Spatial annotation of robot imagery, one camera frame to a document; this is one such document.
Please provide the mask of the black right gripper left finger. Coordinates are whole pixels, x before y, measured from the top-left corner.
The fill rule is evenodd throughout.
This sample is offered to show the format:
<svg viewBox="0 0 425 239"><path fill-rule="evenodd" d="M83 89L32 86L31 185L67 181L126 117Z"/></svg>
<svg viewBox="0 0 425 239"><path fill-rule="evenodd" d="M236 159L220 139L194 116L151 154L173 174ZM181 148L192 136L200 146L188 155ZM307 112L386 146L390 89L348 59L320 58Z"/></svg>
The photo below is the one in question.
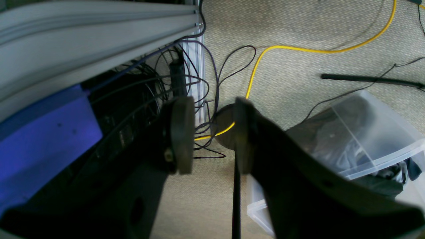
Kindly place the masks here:
<svg viewBox="0 0 425 239"><path fill-rule="evenodd" d="M1 229L24 239L149 238L168 176L192 172L193 112L192 97L164 103L122 151L6 210Z"/></svg>

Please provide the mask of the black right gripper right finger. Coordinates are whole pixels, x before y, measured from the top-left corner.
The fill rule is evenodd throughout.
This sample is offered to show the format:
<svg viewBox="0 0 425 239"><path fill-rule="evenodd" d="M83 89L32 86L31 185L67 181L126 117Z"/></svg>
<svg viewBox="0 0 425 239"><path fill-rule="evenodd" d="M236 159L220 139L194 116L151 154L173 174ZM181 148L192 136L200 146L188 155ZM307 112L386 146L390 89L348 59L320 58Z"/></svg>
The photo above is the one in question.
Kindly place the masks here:
<svg viewBox="0 0 425 239"><path fill-rule="evenodd" d="M424 230L419 207L331 172L244 97L233 118L238 170L262 187L277 239L409 239Z"/></svg>

